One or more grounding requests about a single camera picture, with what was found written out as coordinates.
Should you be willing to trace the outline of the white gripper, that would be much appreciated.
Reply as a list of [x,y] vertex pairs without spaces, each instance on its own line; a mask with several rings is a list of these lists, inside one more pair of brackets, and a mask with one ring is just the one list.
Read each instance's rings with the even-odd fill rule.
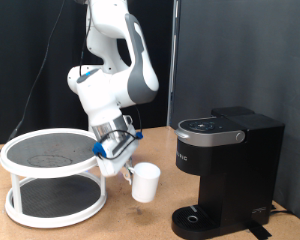
[[120,171],[124,178],[129,178],[127,169],[133,168],[131,156],[139,145],[139,134],[134,129],[116,129],[107,133],[95,131],[95,135],[95,156],[102,175],[112,177]]

